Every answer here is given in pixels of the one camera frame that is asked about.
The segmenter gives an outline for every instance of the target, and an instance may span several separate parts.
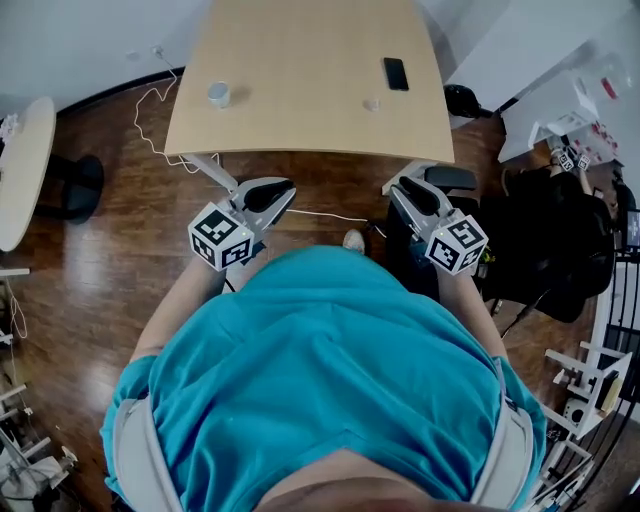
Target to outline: smartphone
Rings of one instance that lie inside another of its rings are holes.
[[[409,82],[407,82],[407,74],[404,71],[402,60],[385,57],[383,62],[389,89],[392,91],[408,91]]]

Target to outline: teal t-shirt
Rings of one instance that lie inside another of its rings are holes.
[[[530,485],[545,420],[504,361],[503,371],[507,394],[533,421]],[[148,393],[190,511],[249,511],[280,480],[339,449],[435,498],[468,501],[500,409],[492,359],[449,312],[337,247],[271,262],[239,292],[202,306],[159,356],[125,368],[101,430],[116,492],[116,410]]]

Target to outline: shoulder strap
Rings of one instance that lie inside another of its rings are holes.
[[[123,497],[137,512],[182,512],[158,442],[150,396],[120,404],[113,462]]]
[[[471,503],[509,509],[518,499],[529,476],[533,458],[533,425],[529,413],[507,398],[499,360],[496,369],[501,386],[500,415]]]

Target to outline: white cable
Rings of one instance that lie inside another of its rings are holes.
[[[15,332],[18,335],[18,337],[22,340],[26,339],[27,335],[29,334],[27,331],[27,320],[24,317],[24,313],[22,312],[22,308],[20,307],[20,303],[18,302],[18,299],[16,299],[16,296],[13,294],[13,290],[11,289],[11,284],[9,283],[9,278],[5,277],[5,283],[7,285],[7,291],[9,292],[10,297],[10,304],[11,304],[11,327],[12,327],[12,331],[15,328]],[[16,313],[20,313],[20,316],[22,317],[22,326],[24,327],[24,334],[22,334],[22,332],[20,331],[20,328],[18,327],[18,323],[16,322]],[[16,371],[16,359],[13,355],[13,340],[11,340],[9,342],[9,348],[11,350],[11,368],[13,370],[13,385],[14,386],[18,386],[18,372]],[[22,397],[22,393],[18,393],[18,396],[20,397],[20,401],[22,402],[22,407],[23,407],[23,411],[25,411],[26,413],[26,409],[28,409],[27,407],[27,403],[24,401],[24,398]],[[33,424],[31,423],[31,415],[27,414],[27,422],[29,423],[29,427],[31,427],[31,432],[33,432],[33,435],[35,436],[35,438],[38,441],[41,441],[40,436],[38,435],[38,433],[36,432],[36,429],[33,427]]]
[[[353,222],[369,222],[367,219],[357,219],[357,218],[352,218],[352,217],[343,217],[342,215],[336,215],[335,213],[307,212],[307,211],[304,211],[304,210],[294,210],[292,208],[288,209],[287,211],[291,212],[291,213],[302,213],[304,215],[316,215],[318,217],[334,217],[336,219],[350,220],[350,221],[353,221]],[[371,224],[373,225],[374,228],[376,228],[376,231],[378,233],[380,233],[380,235],[383,238],[387,238],[387,235],[385,235],[378,226],[376,226],[373,223],[371,223]]]
[[[198,168],[198,167],[196,167],[194,165],[195,170],[192,171],[191,169],[189,169],[188,166],[189,165],[193,165],[193,164],[191,164],[190,162],[185,162],[185,160],[184,160],[184,158],[182,158],[182,156],[178,156],[178,160],[179,160],[178,162],[172,162],[171,160],[169,160],[169,157],[166,155],[166,153],[164,153],[163,151],[158,151],[156,149],[155,145],[153,144],[153,141],[150,138],[144,136],[144,132],[142,131],[142,127],[138,124],[138,116],[140,115],[139,107],[140,107],[140,104],[144,101],[144,99],[149,94],[151,94],[152,92],[155,92],[156,95],[158,96],[158,98],[160,99],[160,103],[164,103],[164,101],[167,99],[167,95],[169,94],[169,91],[171,90],[171,88],[178,81],[178,77],[173,72],[172,64],[167,59],[162,57],[161,55],[156,54],[156,57],[158,57],[159,59],[163,60],[167,64],[167,66],[169,66],[167,69],[168,69],[169,73],[171,73],[171,76],[173,77],[173,80],[171,80],[171,83],[169,84],[169,87],[167,87],[167,89],[164,91],[164,94],[161,94],[157,87],[153,87],[152,89],[149,89],[147,92],[145,92],[142,95],[142,97],[136,103],[136,115],[133,118],[133,126],[135,126],[138,129],[138,131],[140,132],[140,138],[149,143],[149,145],[151,146],[151,151],[153,153],[155,153],[156,155],[162,155],[169,165],[171,165],[171,166],[182,165],[182,167],[184,167],[189,174],[195,174],[196,172],[198,172],[200,170],[200,168]],[[217,164],[220,165],[220,155],[218,155],[218,153],[215,153],[214,155],[212,155],[211,158],[215,158]]]
[[[11,296],[10,298],[10,304],[11,304],[11,326],[15,327],[16,333],[18,334],[18,337],[20,339],[25,339],[27,337],[27,335],[29,334],[27,331],[27,321],[24,318],[24,313],[22,312],[22,308],[20,307],[20,303],[18,302],[18,299],[16,299],[16,296],[13,294],[13,290],[11,289],[11,284],[9,283],[9,278],[6,277],[5,278],[5,282],[7,283],[7,290],[9,292],[9,295]],[[20,313],[20,316],[22,317],[22,327],[24,327],[24,334],[22,334],[22,332],[20,331],[20,328],[18,327],[18,322],[16,322],[16,313]]]
[[[353,222],[369,222],[367,219],[352,219],[351,217],[343,217],[342,215],[336,215],[335,213],[320,213],[320,212],[305,212],[304,210],[293,210],[293,209],[288,209],[288,212],[292,212],[292,213],[303,213],[305,215],[318,215],[320,217],[335,217],[336,219],[342,219],[342,220],[352,220]]]

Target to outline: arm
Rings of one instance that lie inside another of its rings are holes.
[[[440,303],[467,328],[490,356],[502,356],[508,360],[498,329],[471,276],[464,272],[452,276],[437,265],[435,267]]]
[[[130,362],[159,354],[200,306],[222,293],[225,276],[226,271],[217,272],[194,257],[151,316]]]

